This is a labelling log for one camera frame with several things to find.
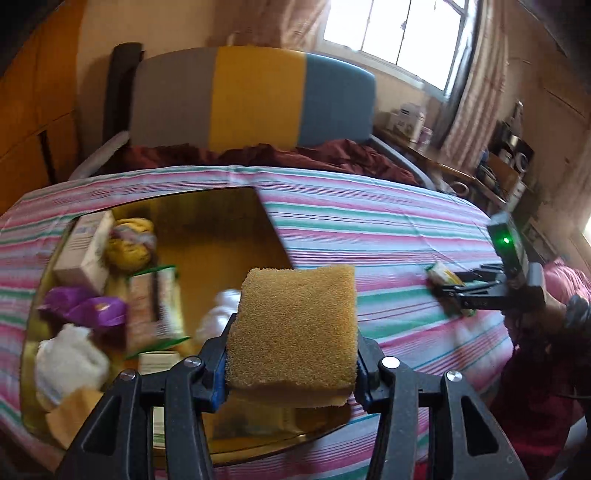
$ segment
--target dark red bedding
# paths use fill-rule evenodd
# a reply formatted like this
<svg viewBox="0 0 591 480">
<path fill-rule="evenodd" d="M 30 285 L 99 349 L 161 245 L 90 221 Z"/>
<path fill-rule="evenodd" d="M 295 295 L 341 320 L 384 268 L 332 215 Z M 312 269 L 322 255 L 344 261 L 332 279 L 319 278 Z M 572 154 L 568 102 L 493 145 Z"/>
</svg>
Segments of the dark red bedding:
<svg viewBox="0 0 591 480">
<path fill-rule="evenodd" d="M 418 185 L 408 170 L 398 167 L 373 148 L 351 140 L 333 140 L 315 148 L 297 147 L 283 151 L 268 144 L 227 150 L 222 154 L 192 147 L 126 147 L 121 155 L 124 170 L 179 165 L 243 165 L 246 167 L 294 167 L 309 170 L 355 173 L 375 179 Z"/>
</svg>

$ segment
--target wooden desk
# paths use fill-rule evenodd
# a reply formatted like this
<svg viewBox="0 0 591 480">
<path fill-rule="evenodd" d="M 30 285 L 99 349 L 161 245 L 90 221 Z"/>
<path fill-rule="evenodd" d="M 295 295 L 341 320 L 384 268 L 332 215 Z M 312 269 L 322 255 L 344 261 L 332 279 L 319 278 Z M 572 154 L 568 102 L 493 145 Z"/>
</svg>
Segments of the wooden desk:
<svg viewBox="0 0 591 480">
<path fill-rule="evenodd" d="M 408 138 L 393 134 L 392 132 L 381 127 L 374 127 L 374 135 L 380 140 L 398 147 L 404 153 L 411 155 L 413 158 L 415 158 L 415 160 L 417 160 L 417 166 L 419 166 L 419 168 L 421 168 L 427 174 L 429 171 L 439 170 L 442 174 L 450 175 L 465 183 L 467 187 L 471 189 L 471 191 L 476 190 L 479 194 L 486 198 L 488 202 L 490 202 L 485 210 L 487 213 L 489 213 L 491 210 L 491 206 L 494 206 L 499 210 L 505 208 L 506 201 L 504 201 L 498 195 L 495 195 L 490 188 L 484 185 L 476 177 L 441 163 L 439 161 L 439 150 L 435 147 L 429 145 L 426 148 L 420 148 L 415 142 L 411 142 Z"/>
</svg>

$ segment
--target striped tablecloth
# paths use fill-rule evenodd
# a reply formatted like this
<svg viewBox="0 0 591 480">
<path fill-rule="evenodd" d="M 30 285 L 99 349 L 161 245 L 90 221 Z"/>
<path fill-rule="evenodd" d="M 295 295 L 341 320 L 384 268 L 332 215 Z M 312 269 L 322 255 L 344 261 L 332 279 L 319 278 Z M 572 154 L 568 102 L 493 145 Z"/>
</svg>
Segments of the striped tablecloth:
<svg viewBox="0 0 591 480">
<path fill-rule="evenodd" d="M 354 175 L 290 168 L 174 167 L 60 183 L 24 196 L 0 218 L 0 423 L 41 463 L 62 452 L 20 422 L 20 355 L 35 288 L 75 216 L 121 203 L 220 187 L 256 188 L 293 265 L 356 266 L 359 327 L 387 355 L 441 374 L 455 368 L 485 391 L 511 355 L 499 312 L 449 319 L 426 288 L 425 267 L 474 268 L 498 257 L 487 217 L 464 200 Z M 365 477 L 377 416 L 353 419 L 315 442 L 270 458 L 217 468 L 219 479 Z M 421 409 L 419 453 L 427 447 Z"/>
</svg>

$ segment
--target metal bolt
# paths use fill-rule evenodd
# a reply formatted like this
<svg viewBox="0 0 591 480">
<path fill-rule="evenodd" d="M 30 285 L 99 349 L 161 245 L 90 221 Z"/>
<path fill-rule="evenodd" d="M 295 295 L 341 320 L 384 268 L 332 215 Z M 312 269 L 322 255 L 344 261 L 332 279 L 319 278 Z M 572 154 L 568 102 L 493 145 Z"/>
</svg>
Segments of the metal bolt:
<svg viewBox="0 0 591 480">
<path fill-rule="evenodd" d="M 450 382 L 459 382 L 464 376 L 457 370 L 450 370 L 445 374 Z"/>
<path fill-rule="evenodd" d="M 400 360 L 398 360 L 398 358 L 395 356 L 385 356 L 382 358 L 382 365 L 386 368 L 398 368 L 400 367 Z"/>
<path fill-rule="evenodd" d="M 126 382 L 128 382 L 129 380 L 133 380 L 135 378 L 135 370 L 132 370 L 130 368 L 128 368 L 127 370 L 123 370 L 119 374 L 119 378 L 121 380 L 125 380 Z"/>
<path fill-rule="evenodd" d="M 201 359 L 198 356 L 188 356 L 183 361 L 183 364 L 185 367 L 195 368 L 201 365 Z"/>
</svg>

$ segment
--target purple bag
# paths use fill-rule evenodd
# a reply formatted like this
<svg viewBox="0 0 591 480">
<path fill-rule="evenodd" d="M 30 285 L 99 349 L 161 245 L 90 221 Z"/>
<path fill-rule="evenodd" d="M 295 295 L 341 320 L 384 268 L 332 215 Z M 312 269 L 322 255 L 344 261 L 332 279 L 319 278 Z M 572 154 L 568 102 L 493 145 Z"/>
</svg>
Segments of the purple bag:
<svg viewBox="0 0 591 480">
<path fill-rule="evenodd" d="M 117 297 L 95 297 L 82 287 L 54 287 L 38 310 L 68 323 L 104 331 L 125 323 L 127 305 Z"/>
</svg>

